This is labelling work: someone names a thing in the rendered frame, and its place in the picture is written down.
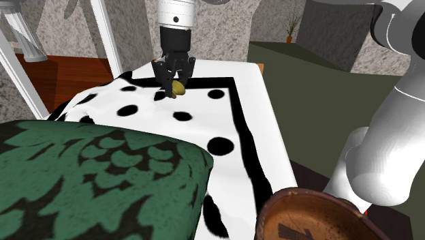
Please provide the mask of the green black patterned pillow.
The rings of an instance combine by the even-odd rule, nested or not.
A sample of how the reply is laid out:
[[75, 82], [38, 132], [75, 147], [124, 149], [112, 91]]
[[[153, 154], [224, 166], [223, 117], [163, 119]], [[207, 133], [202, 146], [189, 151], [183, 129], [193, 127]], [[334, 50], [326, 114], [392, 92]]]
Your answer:
[[167, 136], [1, 123], [0, 240], [194, 240], [212, 167]]

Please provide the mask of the potted plant in orange pot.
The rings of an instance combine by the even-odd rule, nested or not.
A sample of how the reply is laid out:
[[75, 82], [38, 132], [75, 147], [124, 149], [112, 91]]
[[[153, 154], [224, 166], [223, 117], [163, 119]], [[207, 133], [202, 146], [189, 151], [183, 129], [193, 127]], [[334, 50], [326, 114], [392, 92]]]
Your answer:
[[286, 22], [286, 32], [287, 32], [287, 43], [290, 44], [292, 42], [292, 35], [296, 31], [296, 27], [300, 23], [302, 18], [302, 14], [295, 13], [287, 16]]

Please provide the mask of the small yellow rounded object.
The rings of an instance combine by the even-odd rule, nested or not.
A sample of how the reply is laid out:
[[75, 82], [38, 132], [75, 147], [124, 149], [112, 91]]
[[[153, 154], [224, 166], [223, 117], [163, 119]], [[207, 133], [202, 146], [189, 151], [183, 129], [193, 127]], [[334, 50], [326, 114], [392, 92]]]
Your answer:
[[185, 94], [185, 86], [178, 80], [172, 81], [172, 98], [175, 99], [178, 95]]

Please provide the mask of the bed with black-dotted white cover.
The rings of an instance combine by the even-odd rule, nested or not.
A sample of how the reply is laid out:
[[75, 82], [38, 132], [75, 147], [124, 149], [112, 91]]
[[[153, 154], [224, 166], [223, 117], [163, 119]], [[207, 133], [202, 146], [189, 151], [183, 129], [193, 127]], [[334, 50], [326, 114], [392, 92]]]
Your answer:
[[76, 94], [50, 116], [83, 117], [185, 140], [212, 155], [195, 240], [253, 240], [262, 205], [296, 185], [264, 80], [252, 63], [200, 60], [185, 94], [174, 99], [145, 65]]

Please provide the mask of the brown ceramic bowl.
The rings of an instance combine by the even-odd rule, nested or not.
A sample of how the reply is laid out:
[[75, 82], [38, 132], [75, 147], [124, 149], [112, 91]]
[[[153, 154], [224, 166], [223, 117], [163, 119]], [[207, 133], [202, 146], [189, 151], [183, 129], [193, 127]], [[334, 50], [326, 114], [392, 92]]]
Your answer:
[[351, 202], [289, 187], [274, 193], [257, 217], [254, 240], [390, 240]]

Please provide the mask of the white fluted column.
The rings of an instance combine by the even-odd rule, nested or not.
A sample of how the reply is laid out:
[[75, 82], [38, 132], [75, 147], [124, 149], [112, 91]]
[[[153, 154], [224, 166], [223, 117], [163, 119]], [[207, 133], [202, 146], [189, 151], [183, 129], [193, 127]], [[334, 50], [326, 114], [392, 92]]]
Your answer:
[[26, 62], [41, 62], [48, 58], [42, 47], [32, 34], [21, 11], [21, 3], [25, 0], [0, 0], [0, 12], [12, 28]]

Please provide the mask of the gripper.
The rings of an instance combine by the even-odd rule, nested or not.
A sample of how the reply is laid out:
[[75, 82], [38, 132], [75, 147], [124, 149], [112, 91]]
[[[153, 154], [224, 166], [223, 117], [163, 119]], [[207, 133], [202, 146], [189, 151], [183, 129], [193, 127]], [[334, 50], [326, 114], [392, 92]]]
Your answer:
[[189, 57], [188, 52], [191, 49], [191, 30], [173, 29], [160, 27], [161, 49], [163, 59], [153, 59], [151, 65], [154, 71], [155, 79], [163, 87], [166, 97], [176, 98], [172, 90], [174, 77], [167, 69], [167, 63], [178, 59], [176, 62], [176, 71], [179, 82], [185, 87], [188, 80], [193, 75], [195, 57]]

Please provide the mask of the white slanted post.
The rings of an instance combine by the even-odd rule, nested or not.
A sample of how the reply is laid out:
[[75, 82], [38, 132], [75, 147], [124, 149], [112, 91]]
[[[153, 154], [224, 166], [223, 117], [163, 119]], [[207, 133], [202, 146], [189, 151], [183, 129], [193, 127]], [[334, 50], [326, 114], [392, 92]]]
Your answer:
[[99, 34], [101, 36], [104, 50], [108, 58], [110, 70], [113, 78], [118, 77], [123, 73], [121, 60], [114, 40], [110, 19], [106, 9], [104, 0], [90, 0], [91, 7], [95, 16]]
[[1, 30], [0, 62], [35, 118], [46, 120], [50, 114]]

